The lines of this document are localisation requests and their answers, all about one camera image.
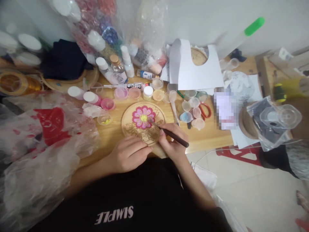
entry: pink flower painting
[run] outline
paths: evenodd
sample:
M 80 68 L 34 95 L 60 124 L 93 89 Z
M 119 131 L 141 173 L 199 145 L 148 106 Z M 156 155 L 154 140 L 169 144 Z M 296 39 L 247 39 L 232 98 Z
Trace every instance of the pink flower painting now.
M 133 119 L 137 128 L 142 128 L 145 130 L 146 128 L 152 127 L 151 121 L 155 122 L 155 112 L 153 112 L 152 108 L 148 108 L 147 106 L 137 107 L 136 111 L 132 113 Z

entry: person's arm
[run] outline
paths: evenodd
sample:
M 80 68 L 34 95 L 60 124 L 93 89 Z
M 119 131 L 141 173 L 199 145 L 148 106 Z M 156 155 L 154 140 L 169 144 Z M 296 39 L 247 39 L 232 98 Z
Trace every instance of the person's arm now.
M 108 156 L 77 170 L 73 174 L 66 199 L 96 180 L 136 169 L 144 163 L 152 149 L 147 143 L 135 136 L 120 140 Z
M 174 123 L 160 125 L 160 127 L 170 130 L 187 142 L 189 141 L 188 135 Z M 186 148 L 176 141 L 169 142 L 166 139 L 166 135 L 163 130 L 160 131 L 159 142 L 169 158 L 171 158 L 171 160 L 174 162 L 183 181 L 196 200 L 197 205 L 202 209 L 216 208 L 217 206 L 211 195 L 191 167 L 185 154 Z

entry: yellow flower center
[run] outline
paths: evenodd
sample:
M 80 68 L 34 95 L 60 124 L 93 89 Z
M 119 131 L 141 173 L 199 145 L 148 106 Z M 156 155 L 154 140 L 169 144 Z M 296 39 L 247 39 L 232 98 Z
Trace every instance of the yellow flower center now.
M 148 120 L 148 116 L 145 114 L 142 114 L 141 121 L 147 121 L 147 120 Z

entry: green marker cap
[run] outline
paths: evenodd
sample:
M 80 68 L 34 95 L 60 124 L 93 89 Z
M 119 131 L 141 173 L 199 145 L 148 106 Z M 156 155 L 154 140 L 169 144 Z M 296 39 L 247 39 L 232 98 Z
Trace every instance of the green marker cap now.
M 261 26 L 265 23 L 265 19 L 263 17 L 259 17 L 256 21 L 254 21 L 249 27 L 244 30 L 246 36 L 252 36 Z

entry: paintbrush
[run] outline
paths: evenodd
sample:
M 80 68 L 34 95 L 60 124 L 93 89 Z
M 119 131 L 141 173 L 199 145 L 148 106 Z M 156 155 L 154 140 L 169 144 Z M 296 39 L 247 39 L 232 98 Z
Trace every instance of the paintbrush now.
M 187 148 L 189 146 L 189 143 L 186 142 L 185 140 L 183 140 L 182 138 L 180 138 L 178 135 L 175 135 L 173 132 L 171 132 L 168 129 L 164 129 L 161 128 L 158 124 L 156 124 L 155 122 L 153 122 L 151 119 L 149 119 L 150 123 L 153 123 L 154 125 L 156 125 L 160 130 L 162 129 L 164 131 L 165 134 L 167 134 L 169 137 L 173 138 L 174 140 L 176 140 L 178 143 L 180 143 L 181 145 L 183 145 L 185 148 Z

